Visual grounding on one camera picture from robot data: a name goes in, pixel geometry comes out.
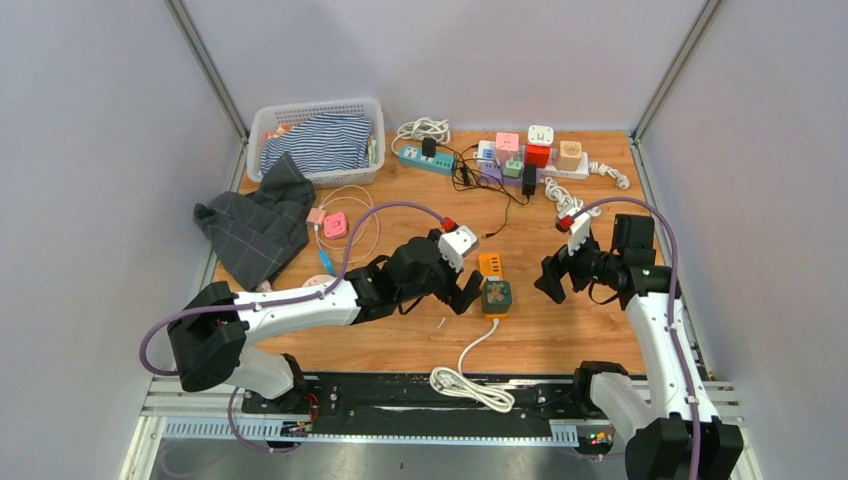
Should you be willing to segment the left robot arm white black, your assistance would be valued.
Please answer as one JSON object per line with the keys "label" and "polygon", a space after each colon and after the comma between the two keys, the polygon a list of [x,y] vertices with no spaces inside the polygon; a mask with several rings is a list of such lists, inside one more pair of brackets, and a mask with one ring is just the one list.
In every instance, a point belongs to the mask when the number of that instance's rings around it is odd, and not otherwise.
{"label": "left robot arm white black", "polygon": [[293,358],[268,354],[257,343],[381,319],[429,295],[462,314],[481,295],[479,271],[465,286],[457,283],[466,257],[478,245],[466,228],[445,234],[433,230],[340,280],[270,293],[233,292],[225,282],[212,283],[167,326],[181,387],[194,393],[227,384],[261,395],[283,413],[296,412],[307,389]]}

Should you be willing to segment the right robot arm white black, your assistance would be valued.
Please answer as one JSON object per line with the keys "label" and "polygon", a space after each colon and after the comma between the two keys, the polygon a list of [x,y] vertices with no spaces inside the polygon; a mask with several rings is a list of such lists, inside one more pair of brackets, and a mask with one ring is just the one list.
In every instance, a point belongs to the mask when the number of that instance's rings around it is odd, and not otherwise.
{"label": "right robot arm white black", "polygon": [[534,285],[558,304],[566,298],[563,278],[576,292],[610,288],[637,335],[649,397],[641,397],[621,365],[584,361],[570,392],[573,408],[584,417],[607,417],[625,443],[630,479],[730,478],[743,436],[721,420],[699,377],[676,278],[656,261],[653,218],[616,215],[607,250],[590,220],[574,208],[558,214],[555,226],[569,239],[542,260]]}

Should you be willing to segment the light pink usb charger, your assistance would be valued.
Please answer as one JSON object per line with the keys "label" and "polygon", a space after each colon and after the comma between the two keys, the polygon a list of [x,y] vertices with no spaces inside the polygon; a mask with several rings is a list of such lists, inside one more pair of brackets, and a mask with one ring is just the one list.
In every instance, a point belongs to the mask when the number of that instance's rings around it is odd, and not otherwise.
{"label": "light pink usb charger", "polygon": [[326,211],[322,208],[311,208],[307,214],[306,223],[312,227],[314,231],[318,231],[322,226],[326,217]]}

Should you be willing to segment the round pink power strip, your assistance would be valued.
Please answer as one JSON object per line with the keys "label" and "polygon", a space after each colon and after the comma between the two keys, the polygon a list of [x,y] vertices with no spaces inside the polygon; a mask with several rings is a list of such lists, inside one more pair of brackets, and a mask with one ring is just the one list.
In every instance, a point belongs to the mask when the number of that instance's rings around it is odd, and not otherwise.
{"label": "round pink power strip", "polygon": [[310,288],[310,289],[313,289],[313,290],[315,290],[315,289],[325,290],[335,280],[336,280],[336,278],[334,276],[331,276],[331,275],[326,275],[326,274],[314,275],[314,276],[308,278],[303,283],[302,287],[303,288]]}

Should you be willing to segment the orange power strip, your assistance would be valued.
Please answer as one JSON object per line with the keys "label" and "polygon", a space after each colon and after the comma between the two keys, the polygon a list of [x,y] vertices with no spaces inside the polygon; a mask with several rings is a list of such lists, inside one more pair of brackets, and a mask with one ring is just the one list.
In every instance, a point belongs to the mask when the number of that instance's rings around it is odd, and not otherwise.
{"label": "orange power strip", "polygon": [[[478,263],[479,271],[484,277],[481,289],[483,288],[483,284],[486,280],[507,281],[504,277],[503,262],[499,254],[481,253],[478,259]],[[503,315],[494,316],[484,315],[483,313],[482,314],[486,320],[491,321],[493,325],[497,325],[506,318],[507,313]]]}

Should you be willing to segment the dark green cube socket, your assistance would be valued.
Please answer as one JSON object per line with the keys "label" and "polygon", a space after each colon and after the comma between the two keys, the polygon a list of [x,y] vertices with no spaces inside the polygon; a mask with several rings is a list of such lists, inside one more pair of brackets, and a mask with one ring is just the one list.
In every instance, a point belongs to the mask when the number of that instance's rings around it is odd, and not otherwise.
{"label": "dark green cube socket", "polygon": [[486,280],[481,294],[481,311],[484,315],[506,314],[513,303],[512,287],[505,280]]}

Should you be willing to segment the pink cube adapter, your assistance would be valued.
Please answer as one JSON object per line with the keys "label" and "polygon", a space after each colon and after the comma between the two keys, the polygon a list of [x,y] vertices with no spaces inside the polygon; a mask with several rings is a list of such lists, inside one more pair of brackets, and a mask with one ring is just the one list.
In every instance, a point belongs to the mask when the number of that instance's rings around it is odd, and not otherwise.
{"label": "pink cube adapter", "polygon": [[322,232],[326,239],[344,238],[349,231],[348,218],[344,212],[327,214],[322,223]]}

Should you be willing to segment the blue cube socket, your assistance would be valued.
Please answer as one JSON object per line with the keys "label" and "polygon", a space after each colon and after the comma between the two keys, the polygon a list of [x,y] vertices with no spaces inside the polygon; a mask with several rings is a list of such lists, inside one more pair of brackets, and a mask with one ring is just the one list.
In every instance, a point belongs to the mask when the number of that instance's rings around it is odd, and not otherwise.
{"label": "blue cube socket", "polygon": [[328,275],[332,277],[336,277],[338,275],[335,262],[326,250],[321,249],[319,251],[319,259],[321,260],[321,264]]}

